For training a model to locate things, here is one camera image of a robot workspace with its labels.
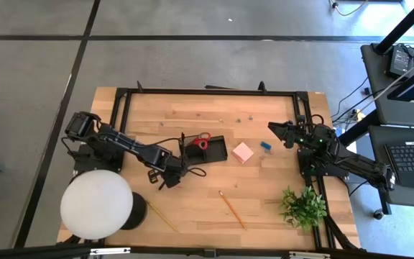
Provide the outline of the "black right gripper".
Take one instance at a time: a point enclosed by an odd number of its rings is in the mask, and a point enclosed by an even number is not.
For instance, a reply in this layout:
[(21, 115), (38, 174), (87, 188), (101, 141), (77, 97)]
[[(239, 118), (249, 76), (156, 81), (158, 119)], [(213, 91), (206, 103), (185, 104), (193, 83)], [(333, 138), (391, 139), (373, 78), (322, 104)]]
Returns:
[(287, 122), (269, 122), (267, 127), (284, 142), (285, 148), (293, 148), (294, 143), (317, 150), (333, 140), (333, 130), (324, 124), (307, 122), (304, 115), (296, 117), (296, 125)]

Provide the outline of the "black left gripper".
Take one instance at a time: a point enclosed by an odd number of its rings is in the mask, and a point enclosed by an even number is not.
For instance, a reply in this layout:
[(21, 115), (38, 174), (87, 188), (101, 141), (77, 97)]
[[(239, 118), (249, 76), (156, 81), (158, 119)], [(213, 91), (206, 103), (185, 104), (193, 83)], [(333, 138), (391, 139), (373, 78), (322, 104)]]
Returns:
[(160, 175), (163, 182), (159, 189), (172, 188), (180, 183), (180, 179), (190, 172), (190, 159), (187, 155), (181, 155), (179, 158), (170, 158), (167, 162), (166, 169)]

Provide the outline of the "red-handled scissors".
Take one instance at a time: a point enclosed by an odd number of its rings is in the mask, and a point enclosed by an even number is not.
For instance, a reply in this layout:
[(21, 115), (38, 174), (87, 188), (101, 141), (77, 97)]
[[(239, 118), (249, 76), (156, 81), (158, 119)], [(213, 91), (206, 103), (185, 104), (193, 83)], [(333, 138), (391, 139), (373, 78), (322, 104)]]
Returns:
[(206, 150), (208, 148), (208, 142), (210, 139), (211, 134), (209, 132), (202, 132), (194, 138), (192, 144), (197, 145), (202, 150)]

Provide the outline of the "black mesh desk organizer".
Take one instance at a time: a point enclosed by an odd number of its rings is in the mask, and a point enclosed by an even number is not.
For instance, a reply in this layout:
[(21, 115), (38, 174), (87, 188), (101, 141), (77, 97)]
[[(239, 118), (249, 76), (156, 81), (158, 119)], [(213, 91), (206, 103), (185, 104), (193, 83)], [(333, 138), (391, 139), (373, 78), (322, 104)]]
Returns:
[(228, 153), (223, 135), (211, 136), (206, 150), (202, 150), (197, 145), (192, 144), (196, 136), (191, 135), (185, 137), (185, 154), (189, 157), (191, 165), (216, 163), (227, 160)]

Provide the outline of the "pink sticky note pad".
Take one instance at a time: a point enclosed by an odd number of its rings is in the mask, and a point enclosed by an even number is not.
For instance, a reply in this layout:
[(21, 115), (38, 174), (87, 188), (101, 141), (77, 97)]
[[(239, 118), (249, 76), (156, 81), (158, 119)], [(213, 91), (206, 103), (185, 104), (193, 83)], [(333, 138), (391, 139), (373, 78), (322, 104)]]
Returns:
[(244, 164), (253, 156), (254, 152), (244, 142), (241, 142), (232, 150), (232, 154), (241, 164)]

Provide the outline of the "yellow wooden pencil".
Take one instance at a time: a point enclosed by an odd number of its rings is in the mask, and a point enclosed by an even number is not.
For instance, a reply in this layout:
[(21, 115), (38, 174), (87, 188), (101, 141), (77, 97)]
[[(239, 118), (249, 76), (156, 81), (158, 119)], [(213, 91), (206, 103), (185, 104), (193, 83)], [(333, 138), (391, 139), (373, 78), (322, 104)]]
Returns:
[(178, 232), (177, 227), (170, 221), (151, 201), (146, 200), (146, 203), (152, 208), (152, 210), (174, 231)]

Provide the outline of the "orange wooden pencil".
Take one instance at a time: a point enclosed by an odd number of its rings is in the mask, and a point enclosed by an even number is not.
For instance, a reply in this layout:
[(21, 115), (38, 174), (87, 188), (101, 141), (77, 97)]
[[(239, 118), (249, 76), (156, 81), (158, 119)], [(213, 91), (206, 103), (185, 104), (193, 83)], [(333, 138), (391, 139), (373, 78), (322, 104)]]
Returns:
[(218, 191), (218, 194), (224, 200), (224, 202), (226, 203), (226, 205), (228, 206), (228, 208), (231, 210), (232, 214), (236, 217), (236, 219), (240, 223), (241, 227), (244, 230), (247, 230), (247, 227), (246, 227), (245, 223), (242, 221), (242, 219), (240, 218), (240, 216), (238, 215), (238, 213), (236, 212), (236, 210), (234, 209), (234, 207), (232, 206), (232, 204), (229, 202), (229, 200), (226, 198), (226, 196), (224, 195), (224, 193), (222, 191)]

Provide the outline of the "white paper sheet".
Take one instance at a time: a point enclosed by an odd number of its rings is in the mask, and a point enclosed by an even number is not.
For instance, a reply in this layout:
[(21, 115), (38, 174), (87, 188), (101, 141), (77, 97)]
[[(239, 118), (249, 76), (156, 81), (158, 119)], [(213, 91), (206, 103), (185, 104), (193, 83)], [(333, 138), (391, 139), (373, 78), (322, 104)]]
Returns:
[(344, 161), (344, 167), (350, 171), (357, 166), (360, 161), (359, 154), (357, 153), (357, 143), (353, 142), (350, 145), (344, 146), (342, 157)]

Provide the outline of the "green artificial plant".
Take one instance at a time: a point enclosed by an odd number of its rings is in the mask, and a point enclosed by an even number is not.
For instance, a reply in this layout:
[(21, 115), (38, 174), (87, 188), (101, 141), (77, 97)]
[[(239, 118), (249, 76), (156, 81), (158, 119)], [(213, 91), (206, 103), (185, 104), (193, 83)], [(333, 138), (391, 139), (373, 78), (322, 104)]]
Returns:
[(318, 227), (323, 218), (328, 215), (326, 202), (312, 186), (306, 186), (299, 195), (290, 187), (285, 189), (282, 192), (280, 210), (280, 215), (285, 222), (304, 231)]

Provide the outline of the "black rig crossbar with brackets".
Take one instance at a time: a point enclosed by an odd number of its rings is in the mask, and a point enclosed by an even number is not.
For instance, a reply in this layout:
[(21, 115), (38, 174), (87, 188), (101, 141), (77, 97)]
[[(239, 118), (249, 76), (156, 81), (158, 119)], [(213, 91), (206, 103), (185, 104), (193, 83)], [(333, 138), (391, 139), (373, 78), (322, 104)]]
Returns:
[(0, 259), (74, 259), (86, 256), (162, 254), (197, 255), (202, 258), (217, 259), (221, 256), (277, 257), (280, 259), (414, 259), (401, 255), (369, 253), (363, 250), (339, 250), (319, 248), (316, 250), (241, 250), (213, 248), (176, 247), (101, 247), (91, 244), (58, 244), (41, 247), (23, 247), (0, 250)]

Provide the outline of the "white globe table lamp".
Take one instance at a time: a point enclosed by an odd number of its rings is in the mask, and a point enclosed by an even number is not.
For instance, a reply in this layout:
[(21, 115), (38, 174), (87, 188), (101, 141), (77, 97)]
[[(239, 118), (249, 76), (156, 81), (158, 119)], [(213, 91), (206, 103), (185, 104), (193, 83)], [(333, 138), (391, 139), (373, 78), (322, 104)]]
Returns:
[(118, 173), (88, 171), (66, 188), (60, 216), (75, 236), (98, 240), (140, 226), (147, 216), (147, 203)]

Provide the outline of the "dark grey side desk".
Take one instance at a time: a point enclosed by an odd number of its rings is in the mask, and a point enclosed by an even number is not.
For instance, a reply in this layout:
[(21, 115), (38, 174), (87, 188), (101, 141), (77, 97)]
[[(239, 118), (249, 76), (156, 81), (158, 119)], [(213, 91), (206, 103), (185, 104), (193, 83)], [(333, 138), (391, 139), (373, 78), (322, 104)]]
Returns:
[[(376, 54), (371, 45), (362, 45), (360, 50), (373, 92), (389, 86), (395, 80), (385, 75), (389, 58)], [(391, 91), (390, 88), (374, 102), (379, 123), (414, 127), (414, 103), (388, 99)]]

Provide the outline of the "thin white strip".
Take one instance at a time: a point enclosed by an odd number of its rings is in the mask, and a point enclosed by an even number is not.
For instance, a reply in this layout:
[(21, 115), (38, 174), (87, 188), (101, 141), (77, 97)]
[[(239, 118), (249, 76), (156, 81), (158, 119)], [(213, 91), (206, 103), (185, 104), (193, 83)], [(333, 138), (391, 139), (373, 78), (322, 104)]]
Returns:
[(373, 100), (370, 101), (368, 104), (366, 104), (364, 107), (362, 107), (358, 112), (362, 112), (364, 111), (370, 104), (372, 104), (374, 101), (376, 101), (379, 97), (381, 97), (381, 95), (383, 95), (384, 93), (386, 93), (390, 88), (394, 88), (394, 87), (398, 87), (404, 84), (404, 77), (406, 77), (409, 73), (414, 71), (414, 66), (411, 67), (409, 70), (405, 71), (400, 77), (398, 77), (397, 79), (395, 79), (389, 86), (387, 86), (386, 88), (382, 88), (378, 91), (375, 91), (371, 94), (371, 96), (373, 96)]

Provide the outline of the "black power box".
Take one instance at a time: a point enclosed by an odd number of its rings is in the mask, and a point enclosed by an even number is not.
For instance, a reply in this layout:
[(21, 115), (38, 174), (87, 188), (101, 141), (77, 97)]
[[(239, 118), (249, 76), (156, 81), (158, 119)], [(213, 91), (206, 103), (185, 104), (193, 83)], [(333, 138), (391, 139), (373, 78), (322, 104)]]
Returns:
[(402, 43), (394, 45), (389, 52), (389, 60), (385, 75), (391, 78), (398, 78), (408, 71), (414, 62), (414, 48)]

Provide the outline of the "grey desk with laptop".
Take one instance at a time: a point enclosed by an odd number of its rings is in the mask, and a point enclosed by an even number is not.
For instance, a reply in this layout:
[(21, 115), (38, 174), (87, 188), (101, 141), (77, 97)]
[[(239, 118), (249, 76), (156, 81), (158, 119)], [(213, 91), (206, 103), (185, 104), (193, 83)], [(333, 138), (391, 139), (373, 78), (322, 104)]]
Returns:
[[(385, 144), (389, 142), (414, 142), (414, 129), (370, 126), (368, 132), (371, 138), (375, 160), (389, 165), (393, 170), (394, 168), (391, 166), (385, 150)], [(414, 188), (401, 186), (398, 182), (396, 172), (395, 175), (396, 184), (394, 190), (387, 193), (379, 193), (382, 205), (397, 204), (414, 206)]]

